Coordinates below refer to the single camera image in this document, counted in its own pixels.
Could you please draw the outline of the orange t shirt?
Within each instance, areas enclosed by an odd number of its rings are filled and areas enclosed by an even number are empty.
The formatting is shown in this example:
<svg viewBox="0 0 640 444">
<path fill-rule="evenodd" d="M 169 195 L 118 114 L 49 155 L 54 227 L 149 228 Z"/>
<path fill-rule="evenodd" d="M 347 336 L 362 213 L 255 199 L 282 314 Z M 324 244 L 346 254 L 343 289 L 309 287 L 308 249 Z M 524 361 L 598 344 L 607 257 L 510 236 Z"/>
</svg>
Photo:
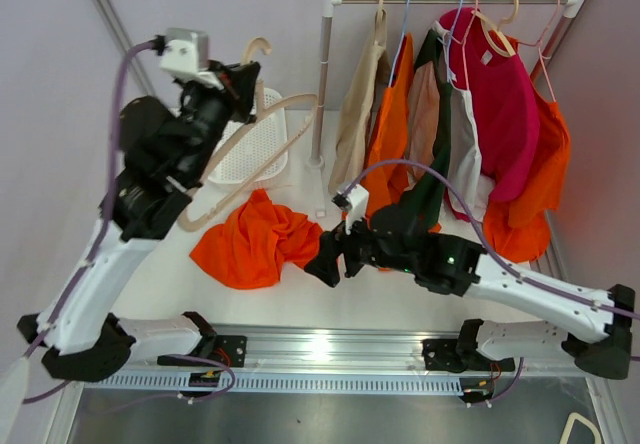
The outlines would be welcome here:
<svg viewBox="0 0 640 444">
<path fill-rule="evenodd" d="M 224 223 L 203 234 L 190 258 L 228 288 L 268 288 L 280 282 L 286 263 L 302 269 L 317 255 L 322 233 L 307 215 L 273 203 L 258 189 Z"/>
<path fill-rule="evenodd" d="M 414 52 L 413 36 L 406 34 L 405 42 L 413 44 L 412 56 L 416 57 Z M 398 165 L 392 164 L 373 166 L 381 161 L 390 161 L 392 159 L 401 159 L 401 142 L 403 138 L 400 136 L 400 126 L 396 123 L 394 113 L 389 110 L 390 88 L 385 89 L 382 102 L 378 109 L 376 117 L 372 142 L 366 158 L 366 167 L 371 172 L 362 180 L 362 185 L 369 192 L 369 201 L 366 210 L 366 216 L 372 217 L 373 214 L 390 204 L 399 204 L 399 198 L 396 196 L 396 179 L 393 177 L 394 169 Z"/>
</svg>

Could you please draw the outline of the light blue wire hanger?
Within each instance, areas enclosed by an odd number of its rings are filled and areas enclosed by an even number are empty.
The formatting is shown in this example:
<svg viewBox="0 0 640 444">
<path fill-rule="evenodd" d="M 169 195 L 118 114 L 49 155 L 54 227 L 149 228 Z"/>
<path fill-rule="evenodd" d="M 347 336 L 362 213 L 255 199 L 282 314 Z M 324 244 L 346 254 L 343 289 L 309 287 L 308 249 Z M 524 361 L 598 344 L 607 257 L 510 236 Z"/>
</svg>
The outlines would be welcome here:
<svg viewBox="0 0 640 444">
<path fill-rule="evenodd" d="M 399 56 L 401 54 L 401 50 L 402 50 L 402 46 L 404 44 L 404 40 L 406 37 L 406 33 L 407 33 L 407 28 L 408 28 L 408 14 L 409 14 L 409 7 L 411 5 L 411 0 L 405 0 L 405 4 L 404 4 L 404 13 L 403 13 L 403 20 L 402 20 L 402 27 L 401 27 L 401 34 L 399 37 L 399 42 L 398 42 L 398 46 L 396 49 L 396 52 L 394 54 L 394 58 L 392 61 L 392 65 L 391 65 L 391 70 L 390 70 L 390 74 L 389 74 L 389 79 L 387 82 L 387 88 L 391 88 L 396 80 L 396 71 L 398 68 L 398 60 L 399 60 Z"/>
</svg>

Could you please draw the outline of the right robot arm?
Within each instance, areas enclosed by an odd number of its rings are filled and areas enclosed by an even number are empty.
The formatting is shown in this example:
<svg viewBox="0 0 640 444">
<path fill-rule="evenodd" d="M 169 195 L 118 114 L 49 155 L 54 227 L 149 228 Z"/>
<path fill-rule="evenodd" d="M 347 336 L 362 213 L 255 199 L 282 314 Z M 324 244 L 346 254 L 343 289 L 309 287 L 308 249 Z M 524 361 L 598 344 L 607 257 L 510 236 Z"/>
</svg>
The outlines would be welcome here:
<svg viewBox="0 0 640 444">
<path fill-rule="evenodd" d="M 592 289 L 545 276 L 463 237 L 431 233 L 397 205 L 323 232 L 304 270 L 334 287 L 365 266 L 403 271 L 436 294 L 492 301 L 530 315 L 528 322 L 465 321 L 455 356 L 466 368 L 552 358 L 605 379 L 629 374 L 635 293 L 626 286 Z"/>
</svg>

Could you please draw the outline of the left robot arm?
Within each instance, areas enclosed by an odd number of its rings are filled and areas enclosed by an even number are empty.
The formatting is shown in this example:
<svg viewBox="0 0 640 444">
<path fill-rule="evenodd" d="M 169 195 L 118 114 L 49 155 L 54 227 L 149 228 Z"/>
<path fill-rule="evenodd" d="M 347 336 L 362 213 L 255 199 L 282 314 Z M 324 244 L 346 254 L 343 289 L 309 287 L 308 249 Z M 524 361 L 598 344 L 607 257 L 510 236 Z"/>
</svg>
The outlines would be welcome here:
<svg viewBox="0 0 640 444">
<path fill-rule="evenodd" d="M 195 311 L 164 320 L 118 318 L 112 311 L 130 277 L 191 203 L 189 193 L 200 188 L 228 123 L 255 120 L 260 64 L 213 61 L 210 68 L 221 88 L 178 80 L 177 113 L 153 96 L 117 106 L 124 168 L 114 180 L 114 201 L 100 205 L 102 241 L 89 248 L 88 268 L 58 314 L 45 310 L 17 324 L 30 344 L 46 335 L 38 344 L 52 378 L 99 382 L 127 363 L 203 365 L 213 358 L 218 335 Z"/>
</svg>

